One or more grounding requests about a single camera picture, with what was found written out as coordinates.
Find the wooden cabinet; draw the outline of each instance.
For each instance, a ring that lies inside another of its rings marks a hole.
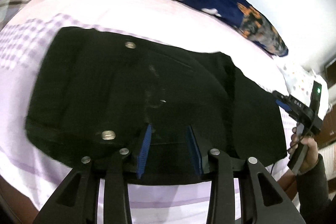
[[[336,107],[325,116],[321,132],[315,140],[319,149],[336,141]]]

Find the folded black clothing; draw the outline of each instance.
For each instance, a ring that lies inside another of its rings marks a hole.
[[[221,52],[197,53],[95,29],[62,28],[42,62],[28,139],[70,167],[127,146],[152,125],[147,173],[193,172],[188,125],[232,157],[286,157],[279,107]],[[103,140],[103,131],[115,139]]]

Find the bed sheet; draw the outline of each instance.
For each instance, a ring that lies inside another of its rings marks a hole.
[[[130,34],[195,52],[230,55],[244,75],[267,91],[288,94],[274,61],[227,25],[171,0],[32,0],[0,32],[0,175],[44,205],[69,168],[56,162],[25,136],[24,121],[41,60],[56,32],[65,26]],[[295,122],[281,110],[289,147]],[[278,180],[288,158],[273,170]],[[176,186],[129,186],[133,223],[205,223],[211,183]],[[99,197],[102,223],[101,182]],[[236,218],[240,217],[235,180]]]

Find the device handle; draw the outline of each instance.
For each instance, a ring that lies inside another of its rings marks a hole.
[[[298,148],[289,157],[289,163],[287,166],[290,168],[290,170],[292,170],[294,175],[297,175],[299,173],[300,167],[308,153],[308,149],[309,147],[307,145],[299,143]]]

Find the white and purple striped fabric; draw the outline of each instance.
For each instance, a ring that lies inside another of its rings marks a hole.
[[[36,18],[23,24],[6,25],[0,32],[0,175],[28,196],[37,209],[41,209],[70,169],[44,155],[27,140],[24,122],[41,61],[55,34],[67,26],[95,28],[161,43],[121,30],[84,24],[66,14],[57,14],[47,22]],[[295,122],[283,110],[281,116],[289,144]],[[286,158],[275,165],[273,176],[276,180],[287,171],[287,162]],[[210,187],[210,182],[181,186],[129,185],[133,223],[205,223]],[[100,223],[103,188],[104,182],[99,197]],[[236,218],[239,218],[237,180],[235,199]]]

